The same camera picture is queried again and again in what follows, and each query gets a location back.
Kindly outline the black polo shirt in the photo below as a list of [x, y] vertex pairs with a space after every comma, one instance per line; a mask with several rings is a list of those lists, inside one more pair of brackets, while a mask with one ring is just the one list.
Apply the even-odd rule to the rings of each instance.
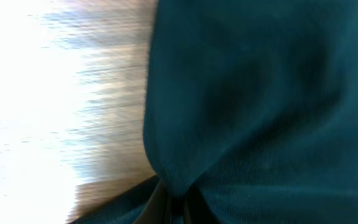
[[133, 223], [162, 181], [219, 223], [358, 223], [358, 0], [160, 1], [144, 147], [155, 176], [79, 223]]

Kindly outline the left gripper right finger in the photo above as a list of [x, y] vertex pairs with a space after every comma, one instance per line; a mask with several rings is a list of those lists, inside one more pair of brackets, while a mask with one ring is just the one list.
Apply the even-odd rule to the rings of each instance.
[[183, 204], [184, 224], [219, 224], [197, 186], [191, 186]]

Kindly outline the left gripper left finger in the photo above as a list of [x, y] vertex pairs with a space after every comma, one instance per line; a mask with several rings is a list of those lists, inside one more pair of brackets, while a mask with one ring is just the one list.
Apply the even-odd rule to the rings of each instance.
[[172, 198], [165, 184], [160, 181], [132, 224], [171, 224], [171, 216]]

